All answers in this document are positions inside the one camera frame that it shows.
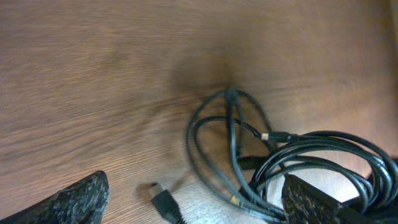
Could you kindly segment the black cable short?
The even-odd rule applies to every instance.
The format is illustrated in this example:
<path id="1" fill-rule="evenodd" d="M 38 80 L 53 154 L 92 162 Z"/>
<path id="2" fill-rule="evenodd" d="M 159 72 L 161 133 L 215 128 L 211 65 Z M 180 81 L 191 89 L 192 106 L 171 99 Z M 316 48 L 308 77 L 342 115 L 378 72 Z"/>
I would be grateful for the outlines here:
<path id="1" fill-rule="evenodd" d="M 149 193 L 151 202 L 160 216 L 171 224 L 186 224 L 180 207 L 172 194 L 157 183 L 151 183 Z"/>

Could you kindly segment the black cable long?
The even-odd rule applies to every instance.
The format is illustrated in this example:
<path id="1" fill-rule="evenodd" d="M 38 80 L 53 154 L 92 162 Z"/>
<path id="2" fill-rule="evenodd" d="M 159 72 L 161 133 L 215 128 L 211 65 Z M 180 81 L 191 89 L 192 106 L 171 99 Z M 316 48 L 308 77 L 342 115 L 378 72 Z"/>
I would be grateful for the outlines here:
<path id="1" fill-rule="evenodd" d="M 200 141 L 202 127 L 213 123 L 226 126 L 226 150 L 236 183 L 206 155 Z M 282 188 L 285 177 L 297 176 L 298 171 L 342 175 L 358 193 L 360 213 L 397 200 L 396 158 L 371 141 L 341 131 L 274 131 L 260 103 L 242 90 L 208 97 L 187 124 L 185 144 L 193 170 L 209 190 L 267 223 L 288 223 Z"/>

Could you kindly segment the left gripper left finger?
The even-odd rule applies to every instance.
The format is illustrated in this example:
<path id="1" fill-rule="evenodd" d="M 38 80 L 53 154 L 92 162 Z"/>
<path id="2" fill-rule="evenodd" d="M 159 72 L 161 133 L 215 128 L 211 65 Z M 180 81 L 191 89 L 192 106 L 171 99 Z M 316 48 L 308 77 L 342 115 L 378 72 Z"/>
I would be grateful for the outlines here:
<path id="1" fill-rule="evenodd" d="M 109 202 L 106 173 L 98 170 L 50 197 L 1 220 L 1 224 L 101 223 Z"/>

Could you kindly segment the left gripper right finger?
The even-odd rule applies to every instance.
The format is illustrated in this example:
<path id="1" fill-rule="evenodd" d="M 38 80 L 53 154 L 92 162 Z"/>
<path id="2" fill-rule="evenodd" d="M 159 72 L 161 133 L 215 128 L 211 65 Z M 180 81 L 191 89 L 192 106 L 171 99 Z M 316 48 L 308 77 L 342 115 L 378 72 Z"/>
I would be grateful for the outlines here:
<path id="1" fill-rule="evenodd" d="M 343 203 L 295 175 L 287 175 L 282 204 L 288 224 L 397 224 L 397 200 L 359 212 L 358 197 Z"/>

